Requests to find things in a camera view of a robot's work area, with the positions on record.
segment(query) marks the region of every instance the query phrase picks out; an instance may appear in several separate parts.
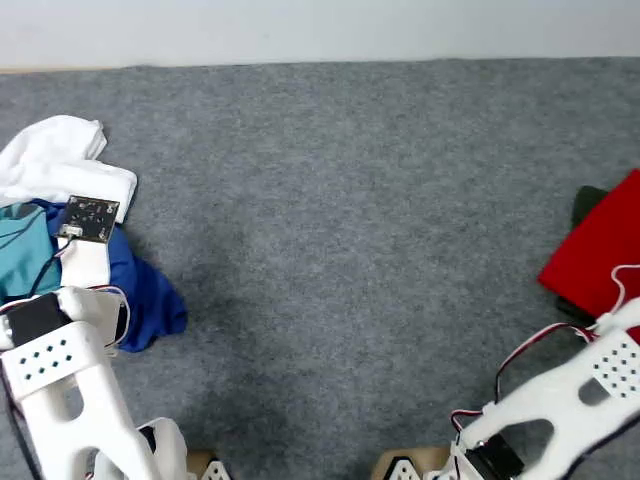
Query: black wire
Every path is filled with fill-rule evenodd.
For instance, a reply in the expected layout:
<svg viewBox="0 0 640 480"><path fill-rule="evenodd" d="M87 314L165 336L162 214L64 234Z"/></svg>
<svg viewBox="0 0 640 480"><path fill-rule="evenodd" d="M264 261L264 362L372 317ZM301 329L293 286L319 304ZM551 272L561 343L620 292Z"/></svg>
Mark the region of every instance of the black wire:
<svg viewBox="0 0 640 480"><path fill-rule="evenodd" d="M13 398L11 397L7 379L4 376L2 359L0 359L0 378L2 379L2 387L5 395L5 408L7 410L7 419L9 420L11 431L13 432L13 435L18 442L18 446L20 447L20 451L22 452L22 456L24 457L25 462L27 462L27 467L29 467L29 472L31 472L33 480L44 480L44 477L38 470L35 459L33 458L33 454L31 453L31 450L29 450L29 446L27 445L27 441L24 438L24 434L22 433L22 430L18 425L18 420L16 418L18 407L16 407L16 404L13 402Z"/></svg>
<svg viewBox="0 0 640 480"><path fill-rule="evenodd" d="M36 291L38 290L38 285L40 285L40 282L42 281L42 278L44 277L44 274L47 273L47 270L49 270L49 268L51 267L51 264L53 263L53 261L56 258L58 258L58 255L61 252L65 251L67 248L69 248L69 245L71 245L71 242L73 242L75 240L75 238L76 237L69 237L69 241L67 242L67 244L64 247L62 247L61 249L59 249L56 253L51 255L51 258L49 258L49 260L44 262L44 265L42 265L42 268L40 269L40 272L38 273L38 276L33 281L33 285L31 285L31 290L29 290L29 294L27 295L27 298L31 298L36 294Z"/></svg>
<svg viewBox="0 0 640 480"><path fill-rule="evenodd" d="M460 432L458 432L458 436L456 437L456 447L460 445ZM458 466L458 456L453 456L453 464L456 466L456 480L460 480L460 466Z"/></svg>
<svg viewBox="0 0 640 480"><path fill-rule="evenodd" d="M560 480L569 480L569 478L571 478L571 476L575 473L575 471L578 469L578 467L587 458L589 458L589 456L593 452L595 452L596 450L600 450L602 447L604 447L609 442L611 442L611 441L615 440L616 438L622 436L624 433L627 432L627 430L629 430L630 428L635 427L638 423L640 423L640 415L638 415L634 419L630 420L629 422L625 423L620 428L618 428L615 432L610 433L609 435L604 437L602 440L600 440L599 442L597 442L596 444L592 445L590 448L585 450L578 458L576 458L573 461L573 463L569 467L569 470L567 470L567 473L565 473L564 476Z"/></svg>
<svg viewBox="0 0 640 480"><path fill-rule="evenodd" d="M40 210L38 213L36 213L33 218L31 220L29 220L29 223L27 223L24 228L21 228L20 230L15 230L13 232L9 232L9 233L5 233L3 235L0 235L0 238L3 237L8 237L9 235L15 235L15 237L7 240L5 243L3 243L2 245L0 245L0 250L2 250L5 247L8 247L11 243L13 243L15 240L17 240L18 238L20 238L20 236L26 232L27 230L29 230L31 228L31 226L33 225L33 222L36 221L36 219L42 215L44 213L44 210Z"/></svg>

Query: electronic component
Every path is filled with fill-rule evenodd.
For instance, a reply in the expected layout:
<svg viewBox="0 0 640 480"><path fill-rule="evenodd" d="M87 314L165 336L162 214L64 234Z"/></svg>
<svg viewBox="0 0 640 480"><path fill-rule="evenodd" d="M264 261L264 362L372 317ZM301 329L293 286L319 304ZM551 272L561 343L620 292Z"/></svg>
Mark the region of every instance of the electronic component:
<svg viewBox="0 0 640 480"><path fill-rule="evenodd" d="M108 243L116 222L119 202L99 198L69 197L58 237Z"/></svg>
<svg viewBox="0 0 640 480"><path fill-rule="evenodd" d="M524 469L524 463L501 435L494 435L481 446L467 450L469 463L486 480L510 480Z"/></svg>
<svg viewBox="0 0 640 480"><path fill-rule="evenodd" d="M70 322L58 305L55 293L48 293L7 312L10 339L15 347L24 345Z"/></svg>

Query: ventilation hole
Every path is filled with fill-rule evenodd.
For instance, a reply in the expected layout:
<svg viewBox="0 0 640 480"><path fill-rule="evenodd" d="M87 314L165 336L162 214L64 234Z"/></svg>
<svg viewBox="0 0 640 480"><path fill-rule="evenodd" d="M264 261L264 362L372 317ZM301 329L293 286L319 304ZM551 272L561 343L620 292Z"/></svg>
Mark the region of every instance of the ventilation hole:
<svg viewBox="0 0 640 480"><path fill-rule="evenodd" d="M547 420L509 425L500 433L507 444L516 452L525 465L537 462L543 455L553 436L553 425Z"/></svg>
<svg viewBox="0 0 640 480"><path fill-rule="evenodd" d="M595 407L609 398L610 395L609 392L602 387L600 382L595 378L592 378L580 387L580 390L578 390L578 397L585 405Z"/></svg>

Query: white wall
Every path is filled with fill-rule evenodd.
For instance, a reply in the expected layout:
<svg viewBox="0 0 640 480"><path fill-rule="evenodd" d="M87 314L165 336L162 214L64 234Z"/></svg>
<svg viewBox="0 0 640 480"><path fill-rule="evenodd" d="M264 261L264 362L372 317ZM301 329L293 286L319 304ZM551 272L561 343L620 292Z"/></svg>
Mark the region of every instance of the white wall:
<svg viewBox="0 0 640 480"><path fill-rule="evenodd" d="M0 0L0 68L640 55L637 0Z"/></svg>

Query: wire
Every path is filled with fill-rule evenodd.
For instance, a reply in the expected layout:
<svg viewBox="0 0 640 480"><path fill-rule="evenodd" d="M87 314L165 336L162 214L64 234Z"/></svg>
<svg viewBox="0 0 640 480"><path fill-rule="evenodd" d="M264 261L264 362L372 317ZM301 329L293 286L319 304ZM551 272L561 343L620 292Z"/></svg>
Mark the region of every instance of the wire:
<svg viewBox="0 0 640 480"><path fill-rule="evenodd" d="M29 468L29 472L33 477L33 480L44 480L43 476L40 474L38 467L36 466L35 459L33 458L33 454L29 450L27 445L27 441L24 438L24 434L18 425L18 420L16 418L16 412L20 412L18 407L16 406L13 398L11 396L11 390L9 388L9 384L4 375L4 368L2 367L2 357L0 356L0 379L2 380L2 387L5 395L5 408L7 411L7 418L9 420L9 425L11 426L11 431L18 442L18 446L20 447L20 451L27 462L27 467Z"/></svg>
<svg viewBox="0 0 640 480"><path fill-rule="evenodd" d="M538 343L540 340L545 338L547 335L555 332L556 330L560 330L563 328L570 328L575 331L576 335L581 337L585 342L591 343L598 336L587 330L586 328L578 327L572 325L570 323L560 322L560 323L552 323L551 325L543 328L542 330L534 333L531 337L525 340L518 348L516 348L511 354L505 359L504 362L498 368L498 372L496 373L495 385L494 385L494 394L495 394L495 402L498 403L502 397L502 393L500 391L500 376L502 372L504 372L505 368L517 357L519 357L522 353L529 349L532 345Z"/></svg>
<svg viewBox="0 0 640 480"><path fill-rule="evenodd" d="M462 431L462 425L460 425L460 422L458 422L456 417L458 417L458 416L479 417L480 415L482 415L482 411L481 410L457 409L457 410L454 410L453 412L451 412L449 414L449 420L451 420L453 428L455 428L458 431L458 433L460 433Z"/></svg>
<svg viewBox="0 0 640 480"><path fill-rule="evenodd" d="M53 263L53 261L56 258L59 258L64 253L64 251L67 248L69 248L69 245L71 245L71 242L73 242L76 239L76 237L73 237L73 236L68 237L68 238L69 238L69 241L66 243L66 245L64 247L62 247L61 249L59 249L56 253L51 255L51 258L49 258L49 260L44 262L44 265L42 265L42 268L40 269L40 272L38 273L38 276L34 280L33 285L31 285L31 290L29 290L29 294L27 295L28 298L31 298L36 294L36 291L38 290L38 285L40 285L40 282L42 281L42 278L44 277L44 274L47 273L47 271L51 267L51 264Z"/></svg>
<svg viewBox="0 0 640 480"><path fill-rule="evenodd" d="M19 300L14 300L12 302L7 302L4 305L0 306L0 313L4 312L5 310L9 310L13 307L16 307L18 305L20 305L21 303L27 303L29 300L31 300L30 298L21 298Z"/></svg>
<svg viewBox="0 0 640 480"><path fill-rule="evenodd" d="M610 313L616 313L618 311L618 309L622 306L622 303L624 302L624 297L627 294L624 288L624 284L617 277L618 272L620 270L624 270L625 268L640 268L640 265L618 265L613 270L611 270L611 280L613 280L614 283L618 285L620 292L618 293L618 299L616 300L616 303L613 304L613 307L611 308Z"/></svg>
<svg viewBox="0 0 640 480"><path fill-rule="evenodd" d="M122 302L122 304L124 305L124 308L127 311L127 320L125 322L124 330L123 330L122 334L120 335L120 337L118 337L117 339L115 339L113 342L111 342L110 344L106 345L105 347L111 347L113 345L117 345L122 340L124 340L124 337L126 337L127 333L129 333L129 324L131 322L131 307L129 306L129 302L127 300L127 295L122 291L122 289L120 287L117 287L115 285L100 285L100 286L97 286L97 287L91 287L91 290L97 290L97 291L115 290L122 297L121 298L121 302Z"/></svg>
<svg viewBox="0 0 640 480"><path fill-rule="evenodd" d="M2 245L0 245L0 250L2 250L5 247L8 247L11 243L13 243L15 240L17 240L18 238L20 238L20 236L26 232L27 230L29 230L31 228L31 226L33 225L33 222L36 221L36 219L42 215L44 213L44 210L40 210L38 213L36 213L33 218L31 220L29 220L29 223L27 223L24 228L21 228L20 230L15 230L13 232L9 232L9 233L5 233L4 235L0 235L0 238L3 237L8 237L9 235L15 235L15 237L7 240L5 243L3 243Z"/></svg>
<svg viewBox="0 0 640 480"><path fill-rule="evenodd" d="M456 436L456 447L458 447L458 445L460 445L460 432L458 432L458 435ZM460 480L460 466L458 465L457 455L453 456L453 465L456 467L456 480Z"/></svg>

